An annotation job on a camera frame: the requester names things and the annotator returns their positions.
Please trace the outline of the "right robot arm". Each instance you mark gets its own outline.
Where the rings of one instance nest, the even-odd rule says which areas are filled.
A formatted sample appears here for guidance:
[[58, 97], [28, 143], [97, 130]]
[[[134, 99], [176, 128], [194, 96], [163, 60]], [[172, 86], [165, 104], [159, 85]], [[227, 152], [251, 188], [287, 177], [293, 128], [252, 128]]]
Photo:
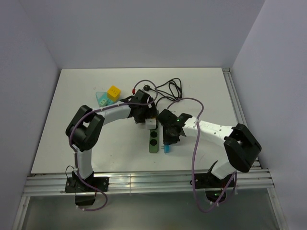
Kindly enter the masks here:
[[225, 177], [235, 171], [249, 172], [262, 146], [244, 124], [223, 126], [198, 120], [192, 115], [182, 113], [176, 116], [165, 109], [157, 117], [164, 128], [166, 136], [171, 138], [169, 144], [175, 144], [180, 136], [199, 137], [224, 148], [225, 155], [216, 160], [210, 168], [208, 183], [219, 186]]

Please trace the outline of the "green power strip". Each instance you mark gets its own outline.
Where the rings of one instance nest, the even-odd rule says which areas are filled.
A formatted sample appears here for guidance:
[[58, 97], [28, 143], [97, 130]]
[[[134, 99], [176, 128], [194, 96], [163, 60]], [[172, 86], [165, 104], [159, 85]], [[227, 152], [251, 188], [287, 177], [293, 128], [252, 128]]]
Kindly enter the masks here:
[[149, 153], [157, 153], [159, 151], [159, 130], [151, 129], [149, 135]]

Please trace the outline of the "yellow cube socket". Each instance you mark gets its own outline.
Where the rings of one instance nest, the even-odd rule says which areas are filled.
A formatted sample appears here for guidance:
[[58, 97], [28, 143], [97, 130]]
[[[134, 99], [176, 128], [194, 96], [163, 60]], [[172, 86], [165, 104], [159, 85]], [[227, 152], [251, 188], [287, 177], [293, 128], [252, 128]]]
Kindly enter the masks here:
[[113, 102], [116, 102], [120, 98], [120, 95], [121, 90], [114, 85], [112, 85], [107, 91], [108, 99], [112, 100]]

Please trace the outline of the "light green plug adapter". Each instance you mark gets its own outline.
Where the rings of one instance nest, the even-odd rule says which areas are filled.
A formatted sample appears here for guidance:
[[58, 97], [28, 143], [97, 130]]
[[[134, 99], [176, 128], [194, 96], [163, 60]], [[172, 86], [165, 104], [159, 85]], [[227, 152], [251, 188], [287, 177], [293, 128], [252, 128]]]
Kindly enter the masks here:
[[108, 106], [108, 99], [103, 98], [99, 101], [99, 106], [100, 107], [104, 107], [104, 106]]

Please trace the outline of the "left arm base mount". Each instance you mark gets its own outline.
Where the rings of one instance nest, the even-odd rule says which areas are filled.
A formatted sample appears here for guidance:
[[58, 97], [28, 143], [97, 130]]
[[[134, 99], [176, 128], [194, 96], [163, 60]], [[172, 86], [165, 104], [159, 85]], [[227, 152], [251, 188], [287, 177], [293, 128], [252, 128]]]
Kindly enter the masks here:
[[[78, 208], [83, 208], [86, 211], [95, 211], [104, 208], [108, 202], [105, 192], [108, 191], [108, 177], [90, 176], [84, 179], [84, 183], [78, 176], [69, 177], [66, 180], [64, 193], [75, 194], [75, 204]], [[89, 208], [94, 204], [97, 194], [102, 193], [105, 197], [105, 202], [101, 207]]]

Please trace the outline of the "blue plug adapter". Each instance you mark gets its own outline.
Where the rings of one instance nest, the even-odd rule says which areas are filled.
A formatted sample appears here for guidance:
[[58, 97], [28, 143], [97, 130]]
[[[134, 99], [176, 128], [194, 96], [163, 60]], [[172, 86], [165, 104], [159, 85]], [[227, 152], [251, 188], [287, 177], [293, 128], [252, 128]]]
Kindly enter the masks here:
[[162, 150], [163, 150], [164, 154], [168, 154], [170, 152], [170, 145], [169, 144], [164, 144], [162, 146]]

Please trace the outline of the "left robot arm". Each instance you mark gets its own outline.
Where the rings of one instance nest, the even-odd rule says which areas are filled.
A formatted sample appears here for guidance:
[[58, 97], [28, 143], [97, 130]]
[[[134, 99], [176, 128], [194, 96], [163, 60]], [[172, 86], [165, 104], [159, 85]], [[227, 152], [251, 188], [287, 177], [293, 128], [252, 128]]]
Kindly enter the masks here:
[[154, 98], [137, 90], [132, 96], [99, 109], [82, 105], [66, 128], [69, 145], [74, 151], [76, 186], [89, 191], [94, 185], [92, 148], [96, 145], [102, 127], [121, 119], [133, 118], [136, 124], [157, 116]]

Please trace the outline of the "teal triangular power strip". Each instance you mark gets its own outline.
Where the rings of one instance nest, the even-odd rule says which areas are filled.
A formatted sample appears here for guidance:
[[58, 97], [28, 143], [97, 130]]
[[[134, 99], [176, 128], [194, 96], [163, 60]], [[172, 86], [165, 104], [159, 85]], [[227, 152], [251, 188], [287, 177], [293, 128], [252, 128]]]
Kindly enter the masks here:
[[107, 92], [96, 92], [96, 99], [99, 107], [105, 107], [114, 104], [116, 101], [112, 101]]

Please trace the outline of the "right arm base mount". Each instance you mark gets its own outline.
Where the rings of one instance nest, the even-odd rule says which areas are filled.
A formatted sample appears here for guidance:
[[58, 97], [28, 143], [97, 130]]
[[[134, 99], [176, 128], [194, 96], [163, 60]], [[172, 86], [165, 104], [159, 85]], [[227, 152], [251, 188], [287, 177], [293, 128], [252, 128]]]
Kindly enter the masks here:
[[[212, 169], [217, 161], [210, 167], [208, 172], [206, 173], [196, 173], [195, 174], [195, 188], [196, 189], [213, 189], [217, 188], [217, 190], [206, 191], [206, 198], [209, 202], [216, 202], [218, 197], [221, 195], [223, 189], [228, 183], [231, 175], [227, 175], [224, 179], [218, 179], [216, 176], [212, 174]], [[223, 194], [221, 197], [219, 204], [224, 203], [227, 197], [232, 197], [236, 193], [236, 183], [237, 183], [237, 172], [233, 179], [231, 180], [228, 188], [232, 188], [232, 192], [230, 195], [227, 195], [227, 192]]]

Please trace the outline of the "white charger plug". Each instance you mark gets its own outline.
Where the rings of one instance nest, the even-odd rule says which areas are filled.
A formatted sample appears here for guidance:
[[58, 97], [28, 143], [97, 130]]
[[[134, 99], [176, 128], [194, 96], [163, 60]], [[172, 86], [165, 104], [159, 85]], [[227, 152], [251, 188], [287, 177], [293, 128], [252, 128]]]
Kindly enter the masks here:
[[148, 130], [155, 130], [157, 126], [156, 119], [145, 119], [145, 128]]

